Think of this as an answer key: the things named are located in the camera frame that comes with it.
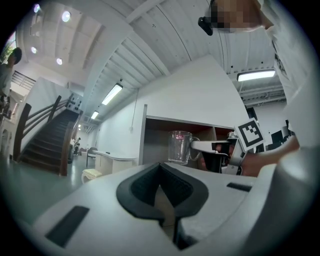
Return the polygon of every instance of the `beer mug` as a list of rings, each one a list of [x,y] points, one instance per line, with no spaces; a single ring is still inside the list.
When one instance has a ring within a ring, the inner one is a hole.
[[[185,166],[188,160],[196,161],[200,152],[195,158],[190,155],[190,147],[192,141],[200,141],[197,137],[193,137],[192,133],[182,130],[174,130],[169,132],[169,150],[168,160],[170,163]]]

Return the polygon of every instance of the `ceiling light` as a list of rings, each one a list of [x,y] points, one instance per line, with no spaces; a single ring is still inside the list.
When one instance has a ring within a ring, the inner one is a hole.
[[[68,12],[67,10],[62,14],[62,20],[64,22],[68,22],[71,18],[71,13]]]
[[[252,80],[252,79],[272,78],[275,75],[275,73],[276,71],[274,70],[241,73],[241,74],[238,74],[237,80],[238,82],[243,82],[243,81]]]
[[[34,54],[36,54],[36,53],[37,53],[37,48],[31,47],[31,52],[33,52]]]
[[[97,115],[99,115],[99,112],[94,111],[94,113],[91,116],[91,119],[96,119]]]
[[[62,58],[57,58],[56,63],[58,63],[59,65],[62,65]]]
[[[33,7],[33,11],[35,13],[37,13],[39,10],[40,10],[40,5],[39,4],[35,4],[34,7]]]
[[[102,104],[107,105],[122,89],[123,87],[117,83],[108,93],[108,95],[104,98]]]

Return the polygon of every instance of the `camera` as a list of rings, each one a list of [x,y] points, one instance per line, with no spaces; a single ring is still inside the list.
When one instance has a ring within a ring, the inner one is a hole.
[[[211,28],[210,19],[211,18],[209,17],[200,17],[198,20],[198,25],[207,33],[208,36],[212,36],[214,33],[214,30]]]

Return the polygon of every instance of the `hand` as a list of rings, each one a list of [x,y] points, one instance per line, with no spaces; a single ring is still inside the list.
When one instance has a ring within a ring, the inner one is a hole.
[[[218,152],[221,151],[221,145],[217,145],[215,148]],[[235,150],[235,147],[232,145],[229,147],[229,157],[232,156],[233,152]],[[201,165],[204,168],[205,171],[208,171],[205,163],[205,159],[202,157],[200,159]],[[260,169],[264,166],[264,163],[261,159],[261,155],[259,154],[253,154],[253,153],[247,153],[245,156],[243,162],[242,162],[242,176],[251,176],[251,177],[257,177],[259,174]]]
[[[215,150],[220,152],[221,151],[221,144],[216,145]],[[229,158],[232,156],[232,154],[234,153],[235,150],[235,146],[234,145],[230,145],[229,147]],[[200,159],[201,161],[201,165],[202,167],[205,169],[205,171],[208,171],[207,167],[206,167],[206,163],[205,163],[205,159],[202,157]]]

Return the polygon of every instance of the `white desk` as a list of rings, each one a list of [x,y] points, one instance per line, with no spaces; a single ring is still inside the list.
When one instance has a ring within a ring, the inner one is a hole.
[[[103,175],[115,174],[117,172],[133,167],[133,161],[137,157],[122,155],[119,153],[107,154],[105,151],[93,151],[95,155],[95,169]]]

